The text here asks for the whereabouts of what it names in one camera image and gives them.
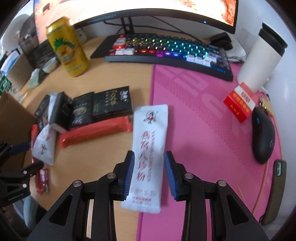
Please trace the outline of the white sachet red text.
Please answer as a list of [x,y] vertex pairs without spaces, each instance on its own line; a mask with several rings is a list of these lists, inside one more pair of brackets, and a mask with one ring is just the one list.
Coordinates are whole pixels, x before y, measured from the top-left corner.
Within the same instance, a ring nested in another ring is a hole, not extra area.
[[134,110],[134,170],[129,195],[121,204],[122,208],[160,213],[168,117],[166,104],[140,106]]

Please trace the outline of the brown cardboard box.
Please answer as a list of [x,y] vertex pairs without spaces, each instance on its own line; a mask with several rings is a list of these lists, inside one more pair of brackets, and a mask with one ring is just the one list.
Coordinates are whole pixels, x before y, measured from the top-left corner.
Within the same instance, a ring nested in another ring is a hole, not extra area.
[[10,146],[28,143],[31,138],[31,128],[37,122],[34,114],[25,109],[15,99],[20,90],[28,82],[33,68],[24,54],[20,54],[6,76],[11,82],[11,91],[1,95],[1,143]]

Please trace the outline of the silver white sachet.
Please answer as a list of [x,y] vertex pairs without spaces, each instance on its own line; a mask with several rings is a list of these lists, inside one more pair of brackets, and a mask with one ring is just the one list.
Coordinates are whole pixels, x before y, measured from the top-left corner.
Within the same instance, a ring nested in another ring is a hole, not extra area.
[[37,136],[32,150],[32,156],[34,158],[46,163],[49,166],[53,166],[55,162],[57,132],[53,129],[49,122],[53,112],[56,97],[57,93],[51,92],[48,106],[48,123]]

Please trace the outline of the smartphone dark case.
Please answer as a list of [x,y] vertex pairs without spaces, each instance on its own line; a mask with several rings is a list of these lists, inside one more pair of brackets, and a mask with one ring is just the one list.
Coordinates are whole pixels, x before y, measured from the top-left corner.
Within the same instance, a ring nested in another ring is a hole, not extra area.
[[287,176],[287,163],[284,160],[275,160],[273,164],[273,178],[266,210],[260,218],[260,224],[266,226],[273,222],[280,210],[285,181]]

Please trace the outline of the upright black tissue pack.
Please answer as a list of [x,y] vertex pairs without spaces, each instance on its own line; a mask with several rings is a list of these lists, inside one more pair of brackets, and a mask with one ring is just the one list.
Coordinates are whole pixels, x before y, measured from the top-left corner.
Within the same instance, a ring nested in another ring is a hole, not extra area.
[[49,125],[58,133],[69,131],[72,111],[72,99],[65,92],[58,93],[49,119]]

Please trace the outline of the green cloth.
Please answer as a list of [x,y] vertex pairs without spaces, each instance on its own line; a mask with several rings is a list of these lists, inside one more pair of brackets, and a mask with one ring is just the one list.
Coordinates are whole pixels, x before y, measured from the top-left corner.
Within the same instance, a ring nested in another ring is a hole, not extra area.
[[45,80],[47,76],[48,73],[46,73],[42,68],[35,69],[31,74],[28,87],[30,89],[37,87]]

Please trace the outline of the pink desk mat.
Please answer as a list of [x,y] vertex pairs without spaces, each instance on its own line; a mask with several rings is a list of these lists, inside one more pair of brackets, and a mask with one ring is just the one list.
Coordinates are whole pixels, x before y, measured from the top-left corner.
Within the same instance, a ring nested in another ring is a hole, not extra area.
[[225,180],[260,219],[269,199],[274,161],[282,157],[280,139],[275,141],[268,164],[254,159],[251,119],[239,122],[224,104],[237,84],[236,80],[154,65],[149,102],[169,108],[166,150],[175,161],[202,180]]

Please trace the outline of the white tea cup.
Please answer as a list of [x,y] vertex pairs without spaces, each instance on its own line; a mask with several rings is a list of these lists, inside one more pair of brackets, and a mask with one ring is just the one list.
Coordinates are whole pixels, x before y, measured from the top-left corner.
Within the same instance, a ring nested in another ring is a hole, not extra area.
[[59,66],[59,61],[56,57],[51,58],[49,61],[47,61],[44,66],[42,67],[42,70],[50,74],[52,73],[57,67]]

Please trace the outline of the black computer mouse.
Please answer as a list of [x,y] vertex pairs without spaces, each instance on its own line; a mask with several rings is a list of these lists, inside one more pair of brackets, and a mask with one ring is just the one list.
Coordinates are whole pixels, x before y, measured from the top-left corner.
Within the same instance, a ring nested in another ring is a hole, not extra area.
[[255,160],[265,164],[275,145],[275,128],[268,113],[259,107],[252,112],[252,152]]

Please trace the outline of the black drawer organizer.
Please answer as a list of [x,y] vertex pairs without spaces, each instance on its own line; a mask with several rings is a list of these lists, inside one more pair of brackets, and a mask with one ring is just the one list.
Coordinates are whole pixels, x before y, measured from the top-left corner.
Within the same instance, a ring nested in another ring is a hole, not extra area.
[[31,14],[25,20],[20,31],[18,44],[33,68],[40,68],[55,57],[54,51],[47,40],[41,44],[39,43],[34,14]]

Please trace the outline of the long red snack bar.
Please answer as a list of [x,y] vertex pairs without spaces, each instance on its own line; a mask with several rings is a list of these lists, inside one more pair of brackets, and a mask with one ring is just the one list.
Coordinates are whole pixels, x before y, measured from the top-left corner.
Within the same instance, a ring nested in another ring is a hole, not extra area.
[[87,126],[62,133],[59,138],[59,147],[66,148],[73,144],[93,140],[103,136],[120,132],[132,132],[132,122],[128,116],[111,118]]

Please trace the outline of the yellow pineapple drink can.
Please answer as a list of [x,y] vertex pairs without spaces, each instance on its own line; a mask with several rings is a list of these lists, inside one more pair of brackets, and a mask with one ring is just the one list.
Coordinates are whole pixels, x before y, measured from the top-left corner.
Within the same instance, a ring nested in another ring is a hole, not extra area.
[[70,19],[63,16],[46,27],[46,37],[67,73],[76,77],[89,67],[89,60]]

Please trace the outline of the red cigarette pack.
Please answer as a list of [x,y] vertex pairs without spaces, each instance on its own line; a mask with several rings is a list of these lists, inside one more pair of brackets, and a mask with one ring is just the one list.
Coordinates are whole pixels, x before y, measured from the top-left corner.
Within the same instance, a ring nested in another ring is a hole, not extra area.
[[244,82],[234,88],[223,101],[240,123],[249,118],[257,102],[257,95]]

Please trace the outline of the black monitor stand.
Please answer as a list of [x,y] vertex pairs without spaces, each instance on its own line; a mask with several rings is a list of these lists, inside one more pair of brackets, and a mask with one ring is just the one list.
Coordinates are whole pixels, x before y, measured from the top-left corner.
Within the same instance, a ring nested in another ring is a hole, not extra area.
[[[132,18],[128,17],[128,23],[125,23],[125,19],[121,18],[121,26],[124,30],[124,35],[134,34]],[[106,37],[98,48],[90,56],[91,59],[104,58],[108,55],[109,51],[112,50],[112,46],[115,41],[119,38],[119,34],[111,35]]]

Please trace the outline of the white tumbler black lid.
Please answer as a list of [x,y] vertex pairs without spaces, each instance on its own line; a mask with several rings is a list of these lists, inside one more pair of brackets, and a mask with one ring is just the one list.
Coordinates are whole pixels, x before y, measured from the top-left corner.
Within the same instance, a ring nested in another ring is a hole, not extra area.
[[253,93],[260,90],[287,47],[286,41],[272,27],[262,23],[258,37],[237,75],[238,83],[244,83]]

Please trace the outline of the RGB backlit keyboard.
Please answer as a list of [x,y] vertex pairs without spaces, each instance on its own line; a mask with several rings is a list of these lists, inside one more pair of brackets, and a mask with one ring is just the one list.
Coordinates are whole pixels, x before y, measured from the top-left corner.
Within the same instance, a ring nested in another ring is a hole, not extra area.
[[157,35],[120,35],[107,62],[131,62],[183,68],[231,82],[233,73],[225,50],[201,41]]

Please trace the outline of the curved monitor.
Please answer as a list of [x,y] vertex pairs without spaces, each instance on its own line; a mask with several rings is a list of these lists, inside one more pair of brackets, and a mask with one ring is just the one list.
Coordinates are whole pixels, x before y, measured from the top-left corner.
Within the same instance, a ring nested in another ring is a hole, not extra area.
[[231,34],[235,33],[238,1],[34,1],[38,40],[46,40],[46,27],[59,18],[69,18],[76,28],[102,21],[132,16],[166,16],[204,23]]

